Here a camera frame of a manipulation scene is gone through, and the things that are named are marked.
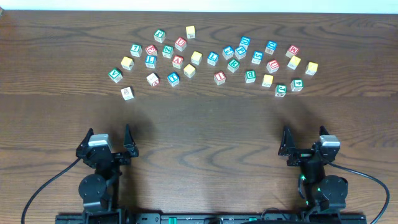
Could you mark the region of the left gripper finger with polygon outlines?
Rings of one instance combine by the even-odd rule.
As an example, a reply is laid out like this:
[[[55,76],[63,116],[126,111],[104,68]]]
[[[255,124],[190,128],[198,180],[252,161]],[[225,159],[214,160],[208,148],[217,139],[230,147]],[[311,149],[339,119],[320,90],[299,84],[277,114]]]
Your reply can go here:
[[[92,135],[94,135],[94,131],[92,128],[90,128],[88,130],[86,136],[83,138],[82,142],[76,148],[76,156],[86,156],[87,155],[87,153],[90,151],[89,141],[90,141],[90,137]]]
[[[135,149],[136,148],[136,144],[132,138],[130,126],[128,124],[126,124],[126,128],[125,128],[124,147],[126,149]]]

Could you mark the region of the yellow O block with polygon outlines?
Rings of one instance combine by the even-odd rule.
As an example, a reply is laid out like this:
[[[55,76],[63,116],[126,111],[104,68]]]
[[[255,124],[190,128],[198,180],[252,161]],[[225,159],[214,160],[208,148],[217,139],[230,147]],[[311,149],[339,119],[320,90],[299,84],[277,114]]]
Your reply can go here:
[[[262,79],[262,86],[263,87],[271,87],[273,84],[273,79],[274,77],[272,75],[265,74],[263,79]]]

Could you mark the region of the green R block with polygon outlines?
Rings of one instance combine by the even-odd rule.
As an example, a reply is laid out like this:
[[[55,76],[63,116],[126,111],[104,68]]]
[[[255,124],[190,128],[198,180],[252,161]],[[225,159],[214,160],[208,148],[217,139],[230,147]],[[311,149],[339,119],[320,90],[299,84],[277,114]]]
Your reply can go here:
[[[239,66],[240,66],[240,62],[239,62],[238,60],[236,60],[235,58],[233,58],[233,59],[231,59],[231,60],[228,62],[227,69],[228,69],[230,72],[234,73],[234,72],[239,68]]]

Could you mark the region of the yellow C block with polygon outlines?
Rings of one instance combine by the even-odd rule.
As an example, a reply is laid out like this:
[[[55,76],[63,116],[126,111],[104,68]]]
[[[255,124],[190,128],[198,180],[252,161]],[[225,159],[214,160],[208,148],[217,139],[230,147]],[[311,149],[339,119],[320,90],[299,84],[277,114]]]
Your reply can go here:
[[[199,65],[202,60],[203,54],[197,51],[194,51],[191,56],[191,62],[195,65]]]

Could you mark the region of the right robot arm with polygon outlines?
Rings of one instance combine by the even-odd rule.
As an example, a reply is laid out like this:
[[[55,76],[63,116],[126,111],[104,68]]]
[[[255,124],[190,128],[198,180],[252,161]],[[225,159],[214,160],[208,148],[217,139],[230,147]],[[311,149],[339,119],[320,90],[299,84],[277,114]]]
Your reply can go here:
[[[336,175],[325,174],[325,165],[335,160],[340,145],[340,140],[335,135],[320,126],[319,140],[308,149],[299,149],[295,146],[290,128],[283,128],[278,155],[287,157],[288,166],[300,167],[298,191],[308,207],[303,212],[306,222],[310,221],[311,215],[338,213],[346,207],[348,181]]]

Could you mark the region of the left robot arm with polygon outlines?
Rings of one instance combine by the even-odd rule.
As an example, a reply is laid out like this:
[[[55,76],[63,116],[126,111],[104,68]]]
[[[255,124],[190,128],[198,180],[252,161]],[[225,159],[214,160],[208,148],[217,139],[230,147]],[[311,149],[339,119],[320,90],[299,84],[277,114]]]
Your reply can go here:
[[[121,166],[131,164],[139,155],[129,125],[124,135],[124,152],[113,152],[108,134],[95,134],[89,129],[76,149],[77,158],[94,169],[79,184],[78,192],[83,199],[84,223],[129,223],[129,212],[119,208],[119,178]]]

